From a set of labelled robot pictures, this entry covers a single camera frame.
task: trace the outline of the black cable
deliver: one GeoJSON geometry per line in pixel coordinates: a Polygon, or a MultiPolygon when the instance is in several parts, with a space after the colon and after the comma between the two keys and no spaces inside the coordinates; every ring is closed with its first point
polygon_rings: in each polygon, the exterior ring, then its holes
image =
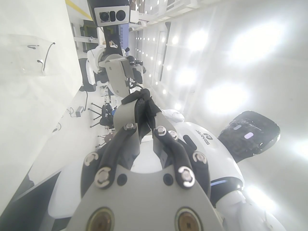
{"type": "Polygon", "coordinates": [[[83,108],[84,111],[86,111],[86,108],[87,108],[87,102],[88,102],[88,92],[85,91],[87,93],[87,98],[86,98],[86,106],[83,108]]]}
{"type": "Polygon", "coordinates": [[[48,50],[47,50],[46,57],[45,57],[45,62],[44,62],[44,67],[43,67],[43,71],[45,70],[47,55],[48,55],[48,52],[49,52],[49,50],[50,50],[50,48],[51,48],[52,45],[55,45],[55,43],[54,43],[54,42],[51,43],[50,46],[49,46],[49,48],[48,48],[48,50]]]}

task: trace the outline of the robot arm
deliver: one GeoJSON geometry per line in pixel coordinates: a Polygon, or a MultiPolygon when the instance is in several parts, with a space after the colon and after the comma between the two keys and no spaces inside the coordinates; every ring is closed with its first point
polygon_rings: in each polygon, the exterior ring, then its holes
{"type": "Polygon", "coordinates": [[[232,191],[216,203],[227,231],[286,231],[266,210],[246,202],[241,191],[232,191]]]}

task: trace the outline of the camera lens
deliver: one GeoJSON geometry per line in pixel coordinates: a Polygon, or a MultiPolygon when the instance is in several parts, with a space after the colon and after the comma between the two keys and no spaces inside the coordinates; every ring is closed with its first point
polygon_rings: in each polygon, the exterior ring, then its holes
{"type": "Polygon", "coordinates": [[[108,12],[100,12],[99,17],[103,22],[109,21],[109,13],[108,12]]]}
{"type": "Polygon", "coordinates": [[[125,19],[126,13],[123,10],[120,10],[116,13],[116,18],[119,21],[123,21],[125,19]]]}

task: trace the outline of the jarvis logo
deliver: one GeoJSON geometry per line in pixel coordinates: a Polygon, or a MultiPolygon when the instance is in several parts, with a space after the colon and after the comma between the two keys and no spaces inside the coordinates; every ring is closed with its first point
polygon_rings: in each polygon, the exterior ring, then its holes
{"type": "Polygon", "coordinates": [[[210,144],[210,142],[208,141],[208,139],[209,140],[213,140],[213,138],[209,135],[209,134],[207,134],[207,133],[201,133],[200,131],[197,131],[198,132],[198,134],[203,138],[203,140],[204,140],[204,142],[206,143],[206,144],[210,144]]]}

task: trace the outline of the white robot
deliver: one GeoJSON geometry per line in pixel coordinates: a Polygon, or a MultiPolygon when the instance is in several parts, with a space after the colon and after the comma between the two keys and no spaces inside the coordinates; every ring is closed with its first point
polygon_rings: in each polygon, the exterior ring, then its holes
{"type": "MultiPolygon", "coordinates": [[[[128,1],[88,4],[108,43],[106,26],[114,23],[105,13],[123,11],[117,20],[126,22],[128,1]]],[[[147,89],[129,93],[129,79],[140,78],[136,63],[120,50],[107,45],[95,55],[97,72],[123,98],[114,115],[115,136],[15,198],[3,230],[284,231],[273,215],[246,202],[237,165],[271,147],[278,125],[246,111],[216,138],[191,122],[169,122],[147,89]],[[145,171],[141,160],[152,170],[145,171]]]]}

